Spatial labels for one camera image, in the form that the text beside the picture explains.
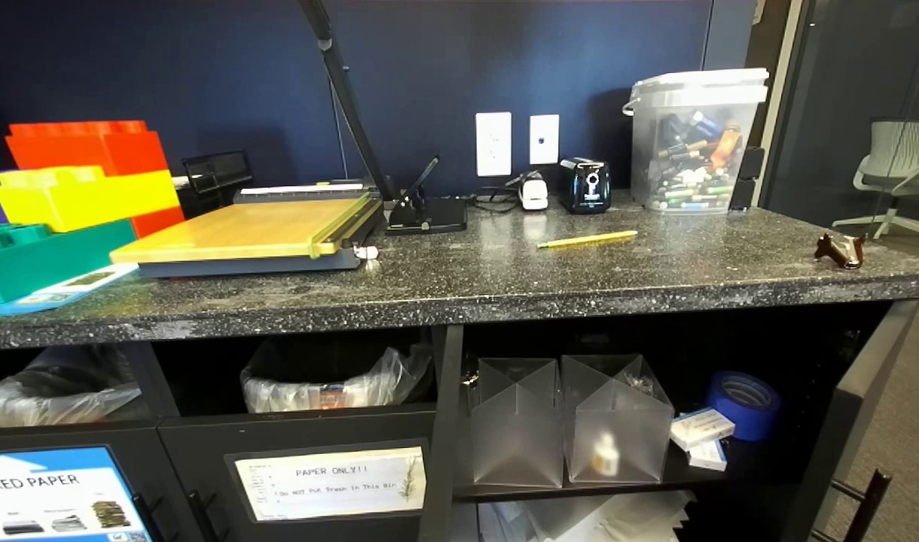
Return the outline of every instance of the electrical outlet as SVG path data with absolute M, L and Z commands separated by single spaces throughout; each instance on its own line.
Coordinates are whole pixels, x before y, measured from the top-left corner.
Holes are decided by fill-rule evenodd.
M 476 114 L 476 176 L 479 177 L 513 176 L 513 111 Z
M 558 164 L 558 114 L 529 114 L 526 122 L 526 164 L 549 167 Z

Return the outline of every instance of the clear plastic container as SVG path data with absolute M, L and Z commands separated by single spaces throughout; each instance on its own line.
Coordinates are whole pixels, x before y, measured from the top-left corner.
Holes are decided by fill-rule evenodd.
M 479 357 L 468 407 L 472 484 L 564 484 L 558 357 Z
M 643 355 L 564 355 L 570 484 L 664 480 L 671 403 Z
M 633 195 L 655 210 L 727 210 L 764 70 L 666 71 L 637 81 Z

